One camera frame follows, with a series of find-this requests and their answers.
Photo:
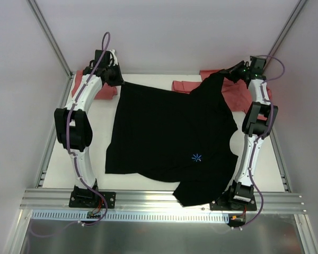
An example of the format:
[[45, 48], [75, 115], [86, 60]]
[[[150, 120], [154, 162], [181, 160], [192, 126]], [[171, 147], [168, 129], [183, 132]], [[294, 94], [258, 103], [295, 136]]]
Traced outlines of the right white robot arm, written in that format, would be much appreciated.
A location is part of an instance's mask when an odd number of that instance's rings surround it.
[[254, 172], [262, 144], [270, 135], [278, 107], [268, 94], [268, 79], [263, 74], [269, 56], [251, 56], [250, 62], [241, 61], [224, 70], [227, 79], [246, 83], [252, 103], [242, 123], [244, 149], [238, 173], [228, 190], [224, 193], [225, 203], [231, 210], [239, 210], [255, 204]]

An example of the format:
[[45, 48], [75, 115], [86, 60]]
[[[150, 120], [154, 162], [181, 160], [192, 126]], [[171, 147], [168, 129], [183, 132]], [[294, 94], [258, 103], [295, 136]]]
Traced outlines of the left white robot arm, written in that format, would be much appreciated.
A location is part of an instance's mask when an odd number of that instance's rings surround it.
[[96, 50], [94, 59], [76, 74], [69, 102], [54, 112], [57, 140], [67, 150], [76, 177], [70, 207], [96, 207], [102, 201], [90, 159], [93, 131], [88, 112], [101, 90], [112, 89], [114, 95], [113, 86], [122, 83], [116, 51]]

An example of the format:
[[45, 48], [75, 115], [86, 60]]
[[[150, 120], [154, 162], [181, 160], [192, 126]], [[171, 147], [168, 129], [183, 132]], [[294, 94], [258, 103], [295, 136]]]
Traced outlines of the black t shirt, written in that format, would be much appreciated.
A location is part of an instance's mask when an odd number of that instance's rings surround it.
[[177, 182], [173, 195], [183, 206], [218, 200], [238, 159], [230, 149], [237, 125], [222, 95], [223, 81], [222, 72], [213, 73], [188, 94], [125, 83], [106, 173]]

